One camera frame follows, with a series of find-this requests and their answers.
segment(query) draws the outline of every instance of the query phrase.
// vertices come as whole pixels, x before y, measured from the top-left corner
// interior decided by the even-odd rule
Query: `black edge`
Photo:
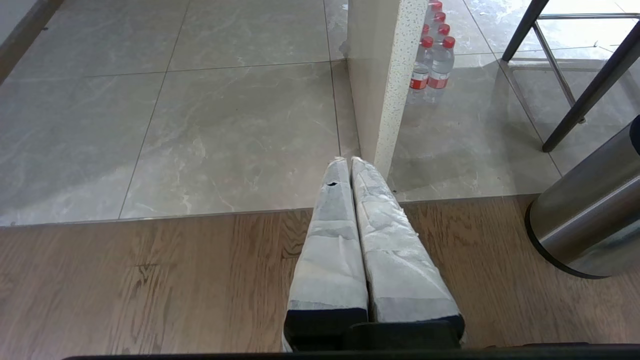
[[[639,357],[640,345],[636,344],[542,344],[538,347],[465,350],[76,356],[66,360],[637,360]]]
[[[636,116],[636,118],[631,122],[629,138],[631,139],[631,144],[634,146],[634,149],[640,156],[640,115]]]
[[[583,277],[585,279],[606,279],[609,276],[597,276],[597,275],[590,275],[590,274],[585,274],[584,272],[580,272],[577,270],[574,270],[572,268],[570,268],[569,266],[566,266],[565,264],[561,263],[560,261],[556,260],[551,254],[549,254],[547,252],[547,250],[542,246],[542,244],[540,244],[540,241],[538,241],[538,237],[536,236],[536,234],[533,232],[533,228],[531,227],[531,221],[529,221],[529,212],[531,210],[531,206],[533,205],[532,201],[529,206],[527,206],[527,212],[524,215],[524,226],[527,228],[527,235],[529,237],[529,240],[531,241],[531,243],[533,244],[533,247],[536,248],[536,250],[538,251],[538,253],[540,253],[540,255],[542,255],[543,258],[545,258],[548,262],[550,262],[552,265],[554,265],[556,268],[577,276],[577,277]]]

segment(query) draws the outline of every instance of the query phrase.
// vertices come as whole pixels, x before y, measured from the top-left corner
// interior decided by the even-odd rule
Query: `white pillar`
[[[349,0],[348,64],[360,152],[387,178],[427,0]]]

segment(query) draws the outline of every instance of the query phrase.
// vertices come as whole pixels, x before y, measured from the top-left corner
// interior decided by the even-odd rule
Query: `water bottle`
[[[433,61],[427,79],[428,90],[425,94],[425,99],[429,102],[438,102],[449,82],[449,75],[455,61],[453,53],[455,44],[456,39],[453,37],[444,37],[442,44],[435,44],[431,50]]]
[[[424,89],[427,87],[429,79],[429,71],[433,63],[433,38],[423,37],[420,41],[421,54],[416,58],[413,64],[413,73],[409,84],[410,93],[407,99],[408,103],[415,103],[424,97]]]
[[[438,31],[432,36],[434,44],[442,44],[442,41],[445,37],[449,36],[449,32],[451,31],[451,27],[447,24],[440,24],[438,26]]]
[[[415,56],[415,62],[422,62],[424,59],[424,50],[425,47],[423,46],[423,42],[424,42],[424,38],[427,36],[427,34],[429,33],[429,25],[425,24],[424,27],[422,28],[422,36],[420,37],[420,41],[418,42],[418,53]]]
[[[435,14],[438,13],[438,12],[442,12],[442,2],[438,1],[438,0],[430,1],[429,5],[427,7],[427,14],[425,14],[425,16],[424,16],[424,24],[428,25],[428,26],[427,26],[426,29],[425,28],[422,29],[422,36],[428,35],[429,26],[433,22]]]
[[[444,20],[447,18],[447,16],[445,15],[444,12],[435,12],[433,13],[433,15],[431,16],[430,19],[425,19],[424,22],[424,26],[422,27],[422,34],[424,34],[424,29],[425,26],[429,26],[428,29],[433,33],[434,31],[438,31],[438,27],[441,24],[444,24]]]

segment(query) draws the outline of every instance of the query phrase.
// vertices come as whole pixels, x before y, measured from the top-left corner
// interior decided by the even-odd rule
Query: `white wrapped object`
[[[370,163],[357,157],[352,162],[351,183],[374,320],[416,322],[460,315],[384,178]]]
[[[332,161],[289,290],[288,310],[367,310],[367,285],[344,158]]]

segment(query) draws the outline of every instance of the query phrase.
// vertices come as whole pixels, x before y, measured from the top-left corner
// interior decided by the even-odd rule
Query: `grey tile floor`
[[[550,0],[544,12],[637,12],[637,3]],[[543,153],[543,140],[570,107],[537,38],[530,33],[512,61],[499,61],[529,0],[443,4],[458,39],[455,68],[438,103],[405,108],[389,175],[400,201],[542,192],[640,113],[636,63],[585,124],[555,151]],[[576,97],[635,21],[541,21]]]
[[[347,0],[66,0],[0,86],[0,225],[312,207],[358,154],[346,21]]]
[[[341,45],[348,0],[65,0],[0,86],[0,225],[311,207],[334,156],[359,154]],[[444,0],[456,68],[406,108],[401,201],[541,192],[640,112],[640,65],[550,155],[568,105],[528,0]],[[552,12],[640,12],[551,0]],[[545,21],[578,95],[634,20]]]

